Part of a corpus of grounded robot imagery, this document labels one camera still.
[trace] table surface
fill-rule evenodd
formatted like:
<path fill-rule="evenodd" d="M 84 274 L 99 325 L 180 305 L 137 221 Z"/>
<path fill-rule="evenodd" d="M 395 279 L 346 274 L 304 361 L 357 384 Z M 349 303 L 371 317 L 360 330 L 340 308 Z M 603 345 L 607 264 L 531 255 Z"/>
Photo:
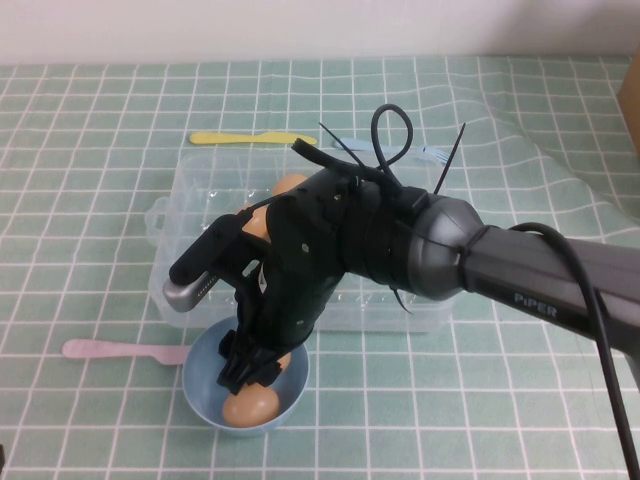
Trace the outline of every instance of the table surface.
<path fill-rule="evenodd" d="M 189 343 L 147 294 L 144 212 L 194 130 L 369 138 L 397 103 L 449 149 L 487 223 L 640 246 L 640 164 L 615 99 L 628 57 L 0 66 L 0 442 L 14 479 L 624 478 L 591 342 L 472 295 L 435 333 L 322 332 L 280 430 L 215 434 L 180 370 L 70 361 L 70 338 Z M 404 130 L 383 122 L 382 141 Z M 616 358 L 634 430 L 640 396 Z"/>

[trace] light blue bowl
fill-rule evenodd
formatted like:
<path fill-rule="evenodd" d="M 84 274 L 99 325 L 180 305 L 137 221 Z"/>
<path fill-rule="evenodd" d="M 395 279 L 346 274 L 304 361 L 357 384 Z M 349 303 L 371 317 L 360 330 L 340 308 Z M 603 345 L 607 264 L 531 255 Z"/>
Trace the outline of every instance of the light blue bowl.
<path fill-rule="evenodd" d="M 222 418 L 222 405 L 229 391 L 216 383 L 225 360 L 218 345 L 226 333 L 236 328 L 236 317 L 226 318 L 205 330 L 189 349 L 182 370 L 182 387 L 191 408 L 214 427 L 240 437 L 262 435 L 289 418 L 309 379 L 309 355 L 304 345 L 291 352 L 291 363 L 271 385 L 280 399 L 280 415 L 263 425 L 251 428 L 230 427 Z"/>

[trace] black cable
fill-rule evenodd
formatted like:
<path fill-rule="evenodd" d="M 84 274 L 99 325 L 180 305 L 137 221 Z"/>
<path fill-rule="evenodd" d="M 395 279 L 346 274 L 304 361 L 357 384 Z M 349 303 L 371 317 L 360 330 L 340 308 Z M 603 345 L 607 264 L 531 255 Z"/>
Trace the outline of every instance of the black cable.
<path fill-rule="evenodd" d="M 382 116 L 382 114 L 389 111 L 397 113 L 404 122 L 405 126 L 407 127 L 407 140 L 405 141 L 402 150 L 396 153 L 390 160 L 387 160 L 384 158 L 382 148 L 380 148 L 378 122 L 380 121 L 380 117 Z M 389 178 L 393 179 L 395 183 L 400 185 L 400 181 L 393 174 L 389 166 L 400 160 L 404 156 L 404 154 L 409 151 L 409 148 L 411 148 L 411 143 L 413 143 L 413 125 L 411 124 L 411 119 L 405 113 L 405 111 L 402 110 L 399 106 L 393 105 L 392 103 L 386 103 L 378 107 L 378 109 L 373 112 L 373 117 L 371 117 L 371 143 L 373 143 L 373 151 L 376 153 L 376 158 L 378 159 L 378 163 L 380 164 L 380 168 L 382 169 L 382 171 L 386 173 Z"/>
<path fill-rule="evenodd" d="M 453 162 L 453 157 L 456 156 L 456 151 L 458 151 L 458 145 L 460 145 L 460 140 L 462 139 L 462 134 L 464 133 L 464 127 L 466 127 L 466 126 L 467 126 L 466 123 L 462 124 L 462 128 L 460 129 L 460 133 L 458 134 L 458 138 L 456 138 L 456 143 L 453 144 L 453 148 L 451 149 L 451 153 L 449 154 L 449 158 L 447 159 L 447 164 L 444 166 L 444 170 L 442 170 L 442 174 L 440 175 L 440 178 L 438 179 L 438 184 L 436 185 L 436 188 L 433 191 L 433 193 L 436 194 L 436 195 L 440 191 L 440 188 L 442 187 L 442 184 L 444 183 L 444 179 L 447 176 L 447 173 L 449 173 L 449 167 L 451 166 L 451 162 Z"/>
<path fill-rule="evenodd" d="M 353 158 L 356 163 L 358 165 L 360 165 L 362 168 L 367 168 L 367 166 L 362 162 L 362 160 L 360 160 L 355 153 L 353 153 L 353 151 L 347 147 L 342 140 L 340 140 L 331 130 L 329 130 L 327 127 L 324 126 L 324 124 L 322 122 L 318 122 L 320 124 L 320 126 L 322 128 L 325 129 L 325 131 L 331 135 L 331 137 L 333 137 L 333 139 L 338 142 L 338 144 L 344 149 L 345 152 L 347 152 L 349 154 L 349 156 L 351 156 L 351 158 Z"/>
<path fill-rule="evenodd" d="M 602 373 L 604 374 L 607 385 L 609 401 L 611 402 L 611 409 L 618 429 L 618 437 L 620 438 L 620 445 L 622 446 L 622 453 L 624 454 L 629 478 L 640 480 L 638 456 L 633 442 L 631 428 L 629 427 L 629 419 L 627 418 L 624 401 L 622 400 L 622 393 L 620 392 L 620 384 L 613 364 L 613 357 L 611 356 L 611 347 L 604 324 L 604 312 L 600 293 L 591 283 L 591 279 L 571 243 L 559 232 L 541 223 L 523 223 L 512 227 L 511 230 L 537 232 L 541 234 L 549 246 L 562 255 L 567 262 L 569 271 L 578 283 L 587 307 L 587 314 L 595 330 L 596 346 L 598 347 Z"/>

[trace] yellow spoon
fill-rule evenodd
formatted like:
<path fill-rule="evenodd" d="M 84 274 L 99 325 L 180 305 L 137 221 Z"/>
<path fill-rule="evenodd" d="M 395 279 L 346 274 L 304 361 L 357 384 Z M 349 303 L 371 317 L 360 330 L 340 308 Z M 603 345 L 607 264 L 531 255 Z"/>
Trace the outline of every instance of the yellow spoon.
<path fill-rule="evenodd" d="M 318 143 L 318 141 L 313 137 L 288 132 L 265 132 L 260 135 L 196 132 L 189 136 L 189 141 L 195 145 L 216 145 L 220 143 L 293 143 L 297 138 L 300 138 L 311 145 Z"/>

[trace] brown egg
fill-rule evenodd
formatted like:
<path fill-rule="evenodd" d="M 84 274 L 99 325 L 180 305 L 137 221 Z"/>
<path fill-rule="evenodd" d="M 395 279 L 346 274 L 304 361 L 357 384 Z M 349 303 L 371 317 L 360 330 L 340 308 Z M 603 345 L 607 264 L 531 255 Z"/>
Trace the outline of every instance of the brown egg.
<path fill-rule="evenodd" d="M 242 227 L 242 230 L 270 242 L 271 238 L 269 238 L 269 232 L 267 231 L 267 208 L 268 205 L 265 205 L 253 212 L 253 217 Z"/>
<path fill-rule="evenodd" d="M 284 357 L 281 357 L 280 360 L 278 360 L 278 363 L 280 364 L 280 368 L 284 372 L 291 363 L 291 352 L 287 353 Z"/>
<path fill-rule="evenodd" d="M 229 395 L 222 406 L 222 417 L 230 427 L 249 428 L 278 416 L 280 399 L 270 387 L 259 383 L 245 385 L 238 395 Z"/>
<path fill-rule="evenodd" d="M 281 193 L 288 192 L 292 188 L 297 187 L 302 182 L 307 179 L 304 175 L 300 175 L 299 173 L 292 173 L 291 175 L 286 175 L 285 177 L 278 180 L 276 186 L 273 187 L 273 194 L 280 195 Z"/>

